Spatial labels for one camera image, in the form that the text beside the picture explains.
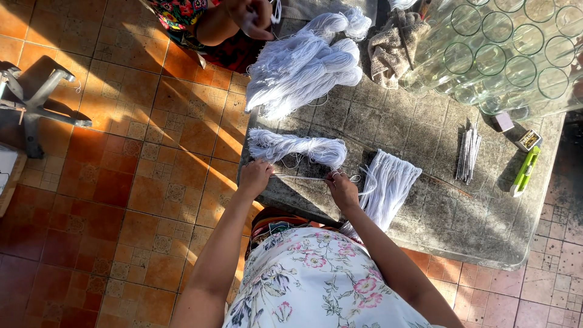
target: tile floor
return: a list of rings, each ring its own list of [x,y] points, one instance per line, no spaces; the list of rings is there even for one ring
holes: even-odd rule
[[[93,120],[41,122],[0,224],[0,326],[166,327],[236,189],[247,80],[200,69],[136,0],[80,4],[0,0],[0,59],[68,68],[82,92],[51,98]],[[518,271],[405,250],[467,328],[583,328],[583,212],[552,191]]]

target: white floral dress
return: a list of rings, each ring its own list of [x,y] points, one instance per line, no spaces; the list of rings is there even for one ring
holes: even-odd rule
[[[389,288],[357,243],[319,228],[266,238],[223,327],[436,328]]]

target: rag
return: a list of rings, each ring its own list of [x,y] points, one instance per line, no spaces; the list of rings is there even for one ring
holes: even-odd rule
[[[415,58],[415,49],[419,38],[430,28],[427,23],[421,20],[418,13],[401,11],[400,15],[389,16],[381,31],[370,39],[368,42],[368,55],[371,61],[370,75],[375,83],[386,89],[399,88],[399,78],[409,69],[409,61],[397,28],[397,19],[401,20],[411,62]]]

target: woman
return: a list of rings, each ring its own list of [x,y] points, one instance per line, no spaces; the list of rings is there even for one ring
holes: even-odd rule
[[[261,160],[241,168],[239,188],[196,260],[171,328],[463,328],[421,270],[359,207],[357,187],[340,169],[325,182],[366,248],[301,218],[267,219],[262,211],[258,218],[270,223],[257,227],[254,220],[239,294],[225,316],[245,217],[272,172]]]
[[[245,73],[253,64],[271,25],[268,0],[141,0],[180,47],[208,62]]]

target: stone table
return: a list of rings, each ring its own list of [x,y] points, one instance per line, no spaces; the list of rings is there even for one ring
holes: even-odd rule
[[[362,47],[361,57],[367,57]],[[503,270],[516,270],[526,263],[563,114],[522,122],[503,135],[495,132],[489,118],[475,107],[433,91],[416,97],[402,89],[385,90],[365,75],[356,87],[336,86],[312,105],[319,106],[303,106],[281,121],[267,121],[254,110],[248,128],[343,139],[348,156],[342,168],[349,176],[361,173],[358,167],[369,165],[378,148],[407,160],[424,174],[386,231],[397,245]],[[454,176],[461,133],[470,122],[477,122],[482,145],[474,178],[466,186]],[[526,192],[513,198],[508,191],[526,153],[510,140],[531,128],[544,138],[542,154]],[[245,141],[240,166],[249,161]],[[276,173],[298,176],[323,177],[328,171],[306,158],[288,169],[294,166],[296,160],[289,155],[274,165]],[[359,190],[364,184],[362,175]],[[271,178],[257,200],[328,225],[338,226],[345,220],[322,181]]]

